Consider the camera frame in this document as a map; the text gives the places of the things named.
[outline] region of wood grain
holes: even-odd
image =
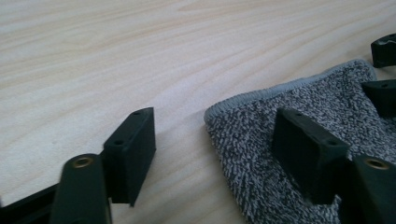
[[[115,223],[244,223],[203,115],[238,93],[371,61],[396,2],[2,1],[0,195],[56,183],[62,165],[154,106],[158,151],[135,208]],[[395,78],[396,69],[376,69]]]

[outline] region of terry cloth towel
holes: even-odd
[[[396,119],[381,119],[361,89],[362,82],[373,80],[373,67],[355,60],[206,110],[207,130],[248,223],[339,223],[340,199],[309,204],[271,154],[279,107],[299,110],[347,142],[350,159],[364,153],[396,162]]]

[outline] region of screw hole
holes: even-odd
[[[114,145],[120,146],[120,145],[122,145],[122,144],[123,144],[123,141],[122,141],[122,140],[114,141]]]
[[[389,166],[386,165],[384,162],[375,160],[375,159],[367,159],[365,160],[366,164],[377,169],[377,170],[388,170]]]
[[[86,166],[91,165],[92,162],[93,162],[93,159],[89,158],[89,157],[79,158],[73,162],[73,167],[74,168],[86,167]]]

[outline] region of black plastic part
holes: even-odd
[[[80,155],[64,165],[49,223],[111,223],[103,165],[98,155]]]
[[[152,107],[132,113],[106,140],[101,157],[113,203],[134,206],[155,150]]]
[[[347,161],[345,142],[299,111],[281,108],[276,114],[272,150],[306,199],[332,203],[335,176]]]
[[[396,223],[396,167],[369,156],[353,159],[354,190],[367,223]]]
[[[355,157],[343,172],[339,217],[343,224],[396,223],[396,166],[379,158]]]
[[[377,39],[371,44],[371,49],[374,67],[396,65],[396,34]]]
[[[0,223],[48,223],[56,188],[51,186],[0,208]]]
[[[396,79],[361,83],[380,117],[396,117]]]

